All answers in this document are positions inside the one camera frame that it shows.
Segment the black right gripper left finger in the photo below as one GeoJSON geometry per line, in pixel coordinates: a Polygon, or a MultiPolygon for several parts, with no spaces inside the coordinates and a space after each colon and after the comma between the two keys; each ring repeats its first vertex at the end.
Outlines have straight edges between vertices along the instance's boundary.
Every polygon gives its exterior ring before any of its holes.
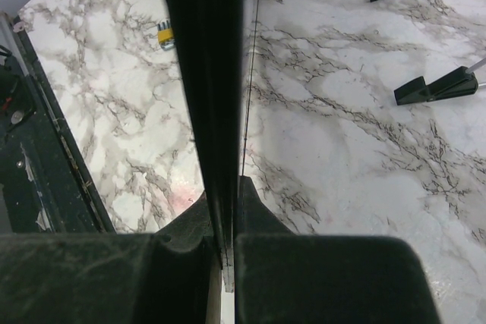
{"type": "Polygon", "coordinates": [[[155,234],[1,239],[3,323],[212,323],[215,257],[200,198],[155,234]]]}

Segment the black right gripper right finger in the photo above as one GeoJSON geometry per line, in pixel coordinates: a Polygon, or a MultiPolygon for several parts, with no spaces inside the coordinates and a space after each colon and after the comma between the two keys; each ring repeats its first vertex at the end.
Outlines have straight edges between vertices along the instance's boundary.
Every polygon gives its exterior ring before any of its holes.
{"type": "Polygon", "coordinates": [[[300,235],[240,179],[235,207],[238,323],[438,323],[421,261],[395,237],[300,235]]]}

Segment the white dry-erase whiteboard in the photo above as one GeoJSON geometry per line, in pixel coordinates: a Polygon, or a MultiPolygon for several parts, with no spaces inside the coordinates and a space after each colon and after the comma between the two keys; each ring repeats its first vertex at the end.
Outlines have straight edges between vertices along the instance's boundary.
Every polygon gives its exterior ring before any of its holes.
{"type": "Polygon", "coordinates": [[[227,291],[259,0],[166,0],[227,291]]]}

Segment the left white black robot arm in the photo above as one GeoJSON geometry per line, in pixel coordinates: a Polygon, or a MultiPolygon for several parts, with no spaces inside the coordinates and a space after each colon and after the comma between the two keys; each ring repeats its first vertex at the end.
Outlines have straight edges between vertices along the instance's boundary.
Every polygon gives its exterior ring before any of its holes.
{"type": "Polygon", "coordinates": [[[36,106],[25,74],[12,51],[1,46],[1,129],[11,131],[26,121],[36,106]]]}

